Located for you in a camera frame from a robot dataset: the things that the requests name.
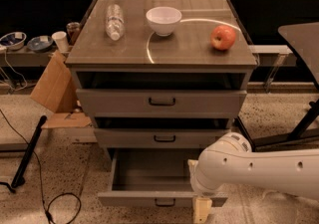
brown cardboard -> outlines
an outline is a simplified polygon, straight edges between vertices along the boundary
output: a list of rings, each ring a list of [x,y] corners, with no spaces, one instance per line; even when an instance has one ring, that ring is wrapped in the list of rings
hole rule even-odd
[[[78,107],[76,87],[64,62],[65,57],[56,51],[30,97],[54,113],[42,128],[89,127],[89,117],[82,112],[73,113]]]

gray cabinet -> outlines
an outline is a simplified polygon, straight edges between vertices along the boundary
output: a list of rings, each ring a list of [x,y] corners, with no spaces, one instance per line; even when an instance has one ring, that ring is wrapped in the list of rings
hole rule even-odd
[[[111,3],[125,12],[117,42],[104,31]],[[145,17],[160,5],[183,16],[165,38]],[[112,161],[108,190],[99,193],[104,204],[191,207],[187,161],[230,130],[256,67],[238,28],[230,50],[211,48],[210,32],[221,23],[237,28],[226,0],[98,0],[66,64]]]

speckled floor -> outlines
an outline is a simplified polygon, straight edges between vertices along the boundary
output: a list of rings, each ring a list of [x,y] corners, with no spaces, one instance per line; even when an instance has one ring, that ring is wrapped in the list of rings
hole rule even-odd
[[[241,118],[253,138],[288,132],[304,116],[313,93],[249,93]],[[11,124],[30,140],[41,115],[51,113],[29,98],[28,94],[0,95],[0,109]],[[3,116],[0,116],[0,142],[23,142]],[[82,202],[73,223],[191,223],[190,208],[105,207],[97,193],[107,189],[108,166],[96,143],[74,143],[61,128],[43,130],[35,152],[41,161],[46,206],[57,195],[72,192]],[[11,183],[22,153],[0,154],[0,181]],[[0,223],[48,223],[42,206],[39,164],[33,156],[25,172],[26,183],[16,194],[0,186]],[[246,185],[224,184],[226,203],[212,208],[206,223],[291,224],[318,223],[319,202]],[[55,201],[50,212],[56,223],[67,223],[76,210],[74,197]]]

apple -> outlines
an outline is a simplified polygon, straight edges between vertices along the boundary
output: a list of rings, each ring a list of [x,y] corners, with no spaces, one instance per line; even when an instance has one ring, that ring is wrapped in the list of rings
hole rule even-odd
[[[219,25],[210,34],[210,44],[219,51],[228,50],[236,40],[235,30],[228,25]]]

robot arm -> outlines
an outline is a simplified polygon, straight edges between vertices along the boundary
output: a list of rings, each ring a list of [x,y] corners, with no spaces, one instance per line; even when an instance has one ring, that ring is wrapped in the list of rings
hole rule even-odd
[[[247,184],[319,200],[319,149],[251,152],[231,132],[188,161],[195,194],[209,198],[223,183]]]

